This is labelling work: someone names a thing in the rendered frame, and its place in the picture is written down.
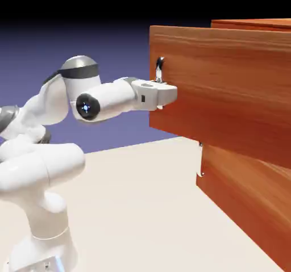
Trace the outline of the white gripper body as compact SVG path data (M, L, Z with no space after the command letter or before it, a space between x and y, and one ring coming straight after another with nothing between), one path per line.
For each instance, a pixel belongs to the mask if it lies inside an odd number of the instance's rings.
M157 97L159 107L173 103L177 99L177 86L159 83L157 86Z

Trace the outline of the reddish wooden cabinet door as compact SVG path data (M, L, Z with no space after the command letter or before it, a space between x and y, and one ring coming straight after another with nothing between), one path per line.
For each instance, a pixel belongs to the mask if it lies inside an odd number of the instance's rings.
M291 32L151 26L177 100L150 125L291 168Z

